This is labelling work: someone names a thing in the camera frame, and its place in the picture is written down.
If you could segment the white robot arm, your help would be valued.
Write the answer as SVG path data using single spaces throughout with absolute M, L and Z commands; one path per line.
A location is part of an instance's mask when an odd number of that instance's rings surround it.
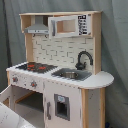
M 4 104 L 0 104 L 0 128 L 35 127 Z

